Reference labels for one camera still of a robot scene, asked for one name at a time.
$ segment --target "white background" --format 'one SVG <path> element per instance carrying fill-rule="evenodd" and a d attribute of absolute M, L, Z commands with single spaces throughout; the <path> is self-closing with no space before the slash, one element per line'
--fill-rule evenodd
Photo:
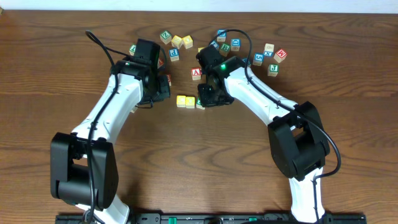
<path fill-rule="evenodd" d="M 398 0 L 0 0 L 4 9 L 398 13 Z"/>

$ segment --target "wood grain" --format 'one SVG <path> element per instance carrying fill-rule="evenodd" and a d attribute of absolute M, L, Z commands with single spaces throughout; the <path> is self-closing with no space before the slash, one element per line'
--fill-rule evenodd
<path fill-rule="evenodd" d="M 340 147 L 338 175 L 322 180 L 332 212 L 363 212 L 368 223 L 398 222 L 398 19 L 394 15 L 6 11 L 0 17 L 0 223 L 53 223 L 80 212 L 50 195 L 50 140 L 90 112 L 109 62 L 90 42 L 128 51 L 144 38 L 191 35 L 192 49 L 168 64 L 172 97 L 128 117 L 116 143 L 118 194 L 132 207 L 163 212 L 288 210 L 288 180 L 274 165 L 267 129 L 242 103 L 202 110 L 175 106 L 197 95 L 190 68 L 220 28 L 249 33 L 254 52 L 283 47 L 276 78 L 252 66 L 280 94 L 318 108 Z M 244 56 L 248 42 L 242 39 Z M 336 165 L 326 158 L 325 170 Z"/>

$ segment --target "wooden table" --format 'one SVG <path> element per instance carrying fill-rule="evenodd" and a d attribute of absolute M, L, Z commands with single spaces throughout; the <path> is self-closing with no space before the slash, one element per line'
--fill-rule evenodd
<path fill-rule="evenodd" d="M 238 101 L 205 111 L 175 105 L 177 94 L 197 96 L 204 81 L 190 76 L 197 48 L 225 27 L 247 31 L 254 52 L 265 43 L 287 51 L 276 78 L 266 75 L 273 59 L 252 67 L 281 95 L 316 105 L 340 147 L 340 172 L 322 180 L 325 208 L 397 223 L 397 16 L 55 11 L 0 17 L 0 223 L 53 223 L 58 213 L 81 212 L 51 197 L 50 141 L 86 117 L 108 82 L 108 59 L 86 29 L 126 53 L 137 38 L 161 43 L 165 29 L 194 39 L 168 64 L 171 98 L 130 115 L 121 130 L 115 152 L 124 202 L 166 213 L 289 210 L 289 182 L 259 118 Z M 244 56 L 248 42 L 231 37 L 243 40 L 237 55 Z M 325 170 L 335 165 L 331 152 Z"/>

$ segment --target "yellow block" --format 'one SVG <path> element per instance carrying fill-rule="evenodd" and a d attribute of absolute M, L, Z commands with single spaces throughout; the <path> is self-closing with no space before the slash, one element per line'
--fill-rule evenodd
<path fill-rule="evenodd" d="M 172 39 L 172 46 L 179 49 L 183 44 L 182 38 L 175 35 Z"/>
<path fill-rule="evenodd" d="M 183 44 L 185 46 L 185 49 L 193 47 L 193 40 L 192 40 L 192 37 L 190 35 L 188 35 L 186 37 L 183 37 L 182 41 L 183 41 Z"/>
<path fill-rule="evenodd" d="M 177 107 L 185 107 L 185 96 L 177 96 Z"/>
<path fill-rule="evenodd" d="M 187 96 L 185 98 L 185 107 L 186 108 L 195 108 L 195 97 L 194 96 Z"/>

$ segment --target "white wall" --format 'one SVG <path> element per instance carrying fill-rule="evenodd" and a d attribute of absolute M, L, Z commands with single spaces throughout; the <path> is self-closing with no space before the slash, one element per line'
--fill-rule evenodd
<path fill-rule="evenodd" d="M 4 9 L 398 13 L 398 0 L 1 0 Z"/>

